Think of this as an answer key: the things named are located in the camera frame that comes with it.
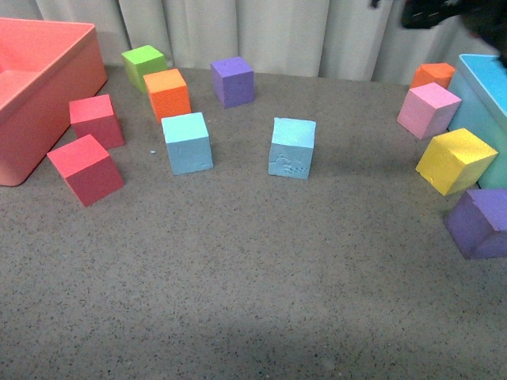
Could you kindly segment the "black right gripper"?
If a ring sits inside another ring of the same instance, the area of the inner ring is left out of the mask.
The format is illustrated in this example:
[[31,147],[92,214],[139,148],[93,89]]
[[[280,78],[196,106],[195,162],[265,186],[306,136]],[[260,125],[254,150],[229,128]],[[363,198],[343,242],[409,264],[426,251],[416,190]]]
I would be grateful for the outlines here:
[[473,36],[494,48],[506,65],[506,1],[404,1],[400,24],[405,29],[430,29],[451,17],[460,17]]

